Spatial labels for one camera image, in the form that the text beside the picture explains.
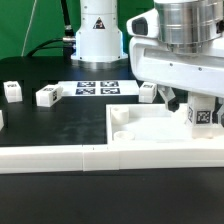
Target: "white plastic fixture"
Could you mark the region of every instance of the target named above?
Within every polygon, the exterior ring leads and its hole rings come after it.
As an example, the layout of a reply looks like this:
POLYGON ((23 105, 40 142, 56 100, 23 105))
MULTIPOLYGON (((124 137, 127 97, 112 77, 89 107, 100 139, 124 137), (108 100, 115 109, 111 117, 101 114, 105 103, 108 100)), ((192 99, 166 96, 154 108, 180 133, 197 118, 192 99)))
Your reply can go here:
POLYGON ((127 58, 117 20, 117 0, 81 0, 81 27, 72 60, 108 63, 127 58))
POLYGON ((8 81, 3 84, 8 103, 20 102, 23 100, 21 87, 17 81, 8 81))
POLYGON ((47 85, 36 92, 37 106, 51 107, 61 99, 63 88, 59 85, 47 85))

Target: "white 3d-printed tray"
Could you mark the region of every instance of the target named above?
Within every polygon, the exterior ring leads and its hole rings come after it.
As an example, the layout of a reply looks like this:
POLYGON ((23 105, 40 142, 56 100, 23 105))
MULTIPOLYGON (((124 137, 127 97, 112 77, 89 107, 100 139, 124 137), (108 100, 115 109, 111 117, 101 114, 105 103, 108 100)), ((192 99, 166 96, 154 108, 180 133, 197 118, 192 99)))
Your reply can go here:
POLYGON ((224 143, 224 128, 213 124, 213 138, 194 138, 189 126, 186 125, 187 105, 181 104, 175 113, 166 110, 164 104, 135 104, 135 105, 107 105, 107 140, 108 144, 122 143, 115 139, 118 132, 132 133, 134 140, 123 138, 123 143, 131 145, 149 143, 224 143), (113 123, 113 110, 127 107, 129 109, 129 121, 125 124, 113 123))

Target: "black and white pattern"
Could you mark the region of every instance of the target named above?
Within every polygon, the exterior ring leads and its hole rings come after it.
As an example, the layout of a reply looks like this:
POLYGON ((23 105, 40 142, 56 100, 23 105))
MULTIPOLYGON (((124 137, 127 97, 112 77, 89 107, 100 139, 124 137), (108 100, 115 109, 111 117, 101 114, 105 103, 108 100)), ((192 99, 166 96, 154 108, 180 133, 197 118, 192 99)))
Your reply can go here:
POLYGON ((78 82, 77 87, 95 87, 96 82, 78 82))
POLYGON ((58 98, 58 97, 57 97, 57 91, 54 91, 54 92, 53 92, 53 101, 57 100, 57 98, 58 98))
POLYGON ((211 111, 197 111, 196 124, 210 124, 211 122, 211 111))
POLYGON ((192 123, 193 120, 193 110, 191 107, 188 108, 188 120, 192 123))
POLYGON ((16 84, 10 84, 10 85, 7 85, 8 87, 16 87, 17 85, 16 84))
POLYGON ((143 88, 152 88, 153 87, 153 85, 148 85, 148 84, 145 84, 144 86, 143 86, 143 88))
POLYGON ((100 82, 101 87, 118 87, 118 81, 104 81, 100 82))
POLYGON ((95 92, 94 88, 76 89, 76 95, 94 95, 95 92))
POLYGON ((101 94, 120 94, 120 89, 119 88, 102 88, 101 89, 101 94))
POLYGON ((54 90, 53 88, 45 88, 45 89, 43 89, 43 91, 52 91, 52 90, 54 90))

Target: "black table surface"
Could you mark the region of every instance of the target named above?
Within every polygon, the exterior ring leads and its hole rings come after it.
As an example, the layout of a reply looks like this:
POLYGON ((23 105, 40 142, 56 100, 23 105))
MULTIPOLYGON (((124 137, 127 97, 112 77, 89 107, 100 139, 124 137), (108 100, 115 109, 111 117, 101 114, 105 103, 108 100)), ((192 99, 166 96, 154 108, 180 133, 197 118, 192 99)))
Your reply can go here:
POLYGON ((48 84, 130 80, 128 66, 93 71, 73 67, 62 57, 15 57, 0 61, 0 77, 1 146, 106 144, 106 104, 137 103, 137 96, 80 96, 63 97, 50 108, 36 106, 35 93, 48 84), (5 81, 19 82, 22 103, 7 103, 5 81))
MULTIPOLYGON (((102 72, 102 76, 99 76, 91 71, 74 69, 66 65, 62 58, 57 57, 18 57, 0 61, 1 81, 19 81, 24 94, 23 103, 8 104, 3 90, 1 92, 0 106, 8 119, 7 127, 1 132, 1 144, 105 143, 105 134, 102 135, 105 132, 105 117, 99 113, 105 113, 104 106, 108 102, 132 103, 136 100, 134 97, 104 98, 103 101, 77 98, 75 101, 61 101, 49 110, 41 110, 35 105, 33 93, 45 84, 56 83, 62 78, 132 79, 127 68, 116 70, 116 75, 113 72, 115 70, 102 72), (90 121, 98 125, 101 129, 100 134, 92 133, 90 121), (69 133, 61 131, 64 122, 70 128, 69 133), (86 135, 77 133, 74 128, 76 126, 80 126, 81 133, 85 130, 86 135)), ((224 169, 184 168, 0 175, 0 223, 223 224, 224 169)))

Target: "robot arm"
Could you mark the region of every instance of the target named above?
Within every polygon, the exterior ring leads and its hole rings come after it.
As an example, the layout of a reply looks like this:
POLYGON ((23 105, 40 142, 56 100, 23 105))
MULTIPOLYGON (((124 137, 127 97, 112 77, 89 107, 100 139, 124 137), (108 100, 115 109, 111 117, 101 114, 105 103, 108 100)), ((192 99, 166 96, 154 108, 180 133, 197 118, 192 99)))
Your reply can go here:
POLYGON ((224 126, 223 0, 154 0, 154 6, 127 22, 132 71, 157 84, 172 111, 178 108, 172 88, 188 91, 187 123, 196 137, 211 137, 214 122, 224 126))

